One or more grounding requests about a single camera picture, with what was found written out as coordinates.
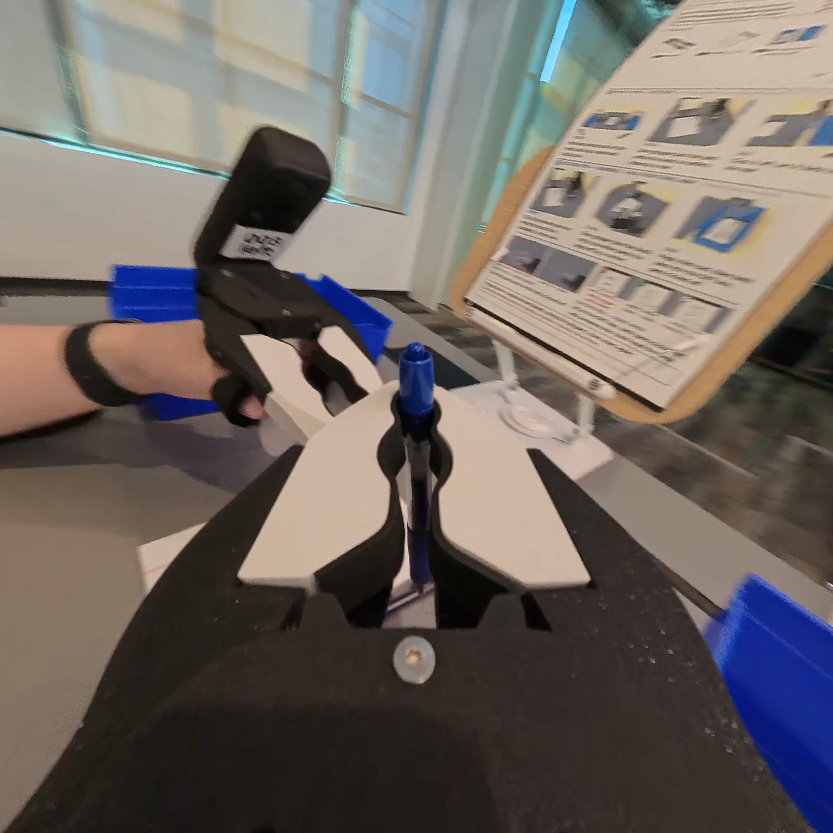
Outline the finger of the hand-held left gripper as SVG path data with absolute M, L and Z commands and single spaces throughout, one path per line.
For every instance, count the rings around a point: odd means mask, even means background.
M 263 335 L 245 335 L 242 341 L 271 390 L 264 400 L 266 422 L 259 429 L 264 449 L 282 450 L 305 445 L 346 408 L 343 391 L 334 382 L 319 392 L 306 378 L 302 339 L 279 341 Z
M 383 387 L 374 362 L 342 328 L 323 328 L 318 346 L 322 350 L 318 367 L 326 380 L 321 397 L 334 417 Z

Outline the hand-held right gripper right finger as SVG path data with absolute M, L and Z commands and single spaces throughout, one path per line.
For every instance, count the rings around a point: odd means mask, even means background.
M 590 573 L 524 444 L 442 389 L 432 427 L 430 566 L 440 618 L 480 619 L 492 599 L 588 587 Z

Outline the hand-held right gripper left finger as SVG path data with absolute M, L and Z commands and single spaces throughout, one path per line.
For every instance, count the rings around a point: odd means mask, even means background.
M 390 591 L 405 547 L 397 393 L 388 382 L 303 447 L 238 571 L 242 583 L 329 593 L 347 613 Z

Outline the blue gel pen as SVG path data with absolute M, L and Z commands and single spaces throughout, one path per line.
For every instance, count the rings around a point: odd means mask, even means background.
M 413 585 L 432 582 L 429 526 L 432 503 L 431 431 L 434 422 L 434 368 L 428 349 L 409 344 L 399 359 L 399 412 L 407 464 L 407 550 Z

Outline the white lined notepad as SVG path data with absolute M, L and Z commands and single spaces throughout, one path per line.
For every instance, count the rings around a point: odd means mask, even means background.
M 190 526 L 138 547 L 138 563 L 146 594 L 151 591 L 181 550 L 203 529 L 203 526 L 205 524 Z M 401 569 L 392 586 L 383 626 L 394 629 L 430 630 L 436 627 L 433 590 L 430 587 L 424 587 L 423 591 L 420 591 L 411 581 L 407 546 L 404 547 Z

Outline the person's left forearm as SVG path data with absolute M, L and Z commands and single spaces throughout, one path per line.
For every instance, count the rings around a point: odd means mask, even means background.
M 1 437 L 101 410 L 72 379 L 65 357 L 69 327 L 2 325 Z

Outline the person's left hand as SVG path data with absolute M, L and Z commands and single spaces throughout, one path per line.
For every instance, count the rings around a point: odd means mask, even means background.
M 143 397 L 167 394 L 207 401 L 215 385 L 231 376 L 210 356 L 199 320 L 98 325 L 89 349 L 112 382 Z

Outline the white board stand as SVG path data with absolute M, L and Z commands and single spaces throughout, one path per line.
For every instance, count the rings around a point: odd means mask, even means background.
M 594 437 L 596 404 L 582 392 L 571 394 L 572 416 L 563 416 L 520 383 L 510 348 L 492 340 L 497 362 L 496 380 L 453 389 L 526 447 L 537 449 L 573 481 L 591 474 L 613 459 L 613 452 Z

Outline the blue plastic bin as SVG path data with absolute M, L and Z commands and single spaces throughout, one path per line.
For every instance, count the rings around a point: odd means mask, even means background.
M 776 779 L 816 831 L 831 832 L 831 624 L 749 575 L 704 639 Z
M 317 295 L 347 318 L 378 362 L 393 327 L 392 320 L 329 276 L 299 275 Z M 197 271 L 193 268 L 117 265 L 112 268 L 109 309 L 116 320 L 144 323 L 197 318 Z M 161 422 L 218 411 L 211 401 L 156 394 L 143 402 Z

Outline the black wristband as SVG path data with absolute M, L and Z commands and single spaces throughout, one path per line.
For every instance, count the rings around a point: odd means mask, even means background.
M 134 320 L 100 320 L 72 328 L 63 351 L 64 364 L 80 392 L 99 408 L 128 407 L 143 402 L 147 396 L 120 386 L 93 356 L 90 338 L 104 325 L 135 324 Z

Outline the large window with blinds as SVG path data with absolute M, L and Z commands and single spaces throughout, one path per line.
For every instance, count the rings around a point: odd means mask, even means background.
M 318 146 L 339 202 L 401 213 L 442 2 L 56 2 L 100 147 L 231 170 L 272 125 Z

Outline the printed instruction sheet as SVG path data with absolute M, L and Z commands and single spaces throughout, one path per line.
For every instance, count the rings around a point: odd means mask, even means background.
M 682 3 L 560 140 L 469 323 L 665 411 L 831 224 L 831 37 L 831 2 Z

